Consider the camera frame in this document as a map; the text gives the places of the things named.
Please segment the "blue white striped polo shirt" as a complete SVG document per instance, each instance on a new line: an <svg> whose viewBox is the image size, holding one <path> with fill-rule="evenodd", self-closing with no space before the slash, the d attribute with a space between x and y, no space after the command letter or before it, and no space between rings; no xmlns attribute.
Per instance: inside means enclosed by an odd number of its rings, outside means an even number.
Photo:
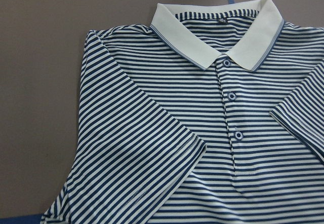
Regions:
<svg viewBox="0 0 324 224"><path fill-rule="evenodd" d="M272 0L88 32L78 144L41 223L323 223L323 28Z"/></svg>

